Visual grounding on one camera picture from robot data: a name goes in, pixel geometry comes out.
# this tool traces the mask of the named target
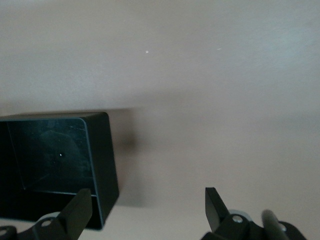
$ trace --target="black cable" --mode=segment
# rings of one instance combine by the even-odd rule
[[[264,230],[269,240],[289,240],[282,230],[276,215],[271,210],[264,210],[261,217]]]

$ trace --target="gray surface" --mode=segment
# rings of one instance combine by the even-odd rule
[[[0,115],[112,109],[120,198],[81,239],[198,240],[205,187],[320,238],[319,1],[2,0],[0,23]]]

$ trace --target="silver bolt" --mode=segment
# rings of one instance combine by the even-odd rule
[[[51,222],[52,222],[51,219],[50,220],[46,220],[41,224],[41,227],[47,227],[47,226],[49,226],[51,224]]]
[[[7,233],[6,229],[0,230],[0,236],[6,235],[6,233]]]
[[[287,231],[287,228],[282,223],[279,223],[279,226],[283,232]]]
[[[242,217],[238,216],[238,215],[234,215],[232,217],[232,220],[238,224],[242,223],[244,220],[242,219]]]

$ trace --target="open black container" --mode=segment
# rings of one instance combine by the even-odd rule
[[[36,221],[91,190],[87,227],[102,229],[119,188],[105,112],[0,118],[0,217]]]

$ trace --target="black plastic bin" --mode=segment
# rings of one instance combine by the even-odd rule
[[[119,188],[105,112],[0,118],[0,217],[36,221],[91,190],[87,227],[102,229]]]

